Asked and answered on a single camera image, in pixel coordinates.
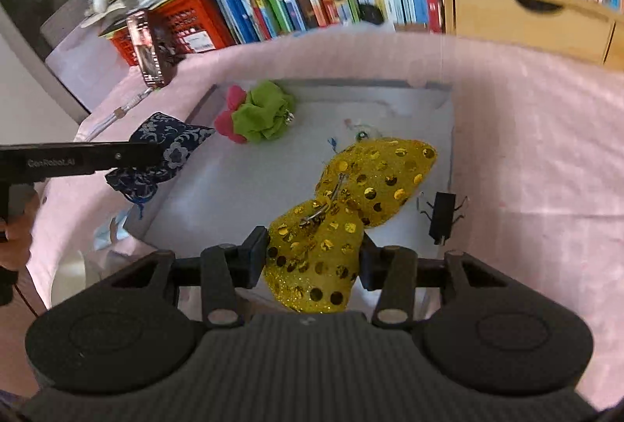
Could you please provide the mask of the person's left hand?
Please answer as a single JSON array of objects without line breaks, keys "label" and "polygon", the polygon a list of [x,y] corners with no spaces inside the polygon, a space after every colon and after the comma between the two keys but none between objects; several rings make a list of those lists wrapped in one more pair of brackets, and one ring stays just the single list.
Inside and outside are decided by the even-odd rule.
[{"label": "person's left hand", "polygon": [[31,200],[24,206],[24,212],[19,216],[10,217],[9,221],[1,222],[1,231],[6,242],[0,246],[1,267],[9,271],[19,271],[30,259],[32,232],[40,199],[34,193]]}]

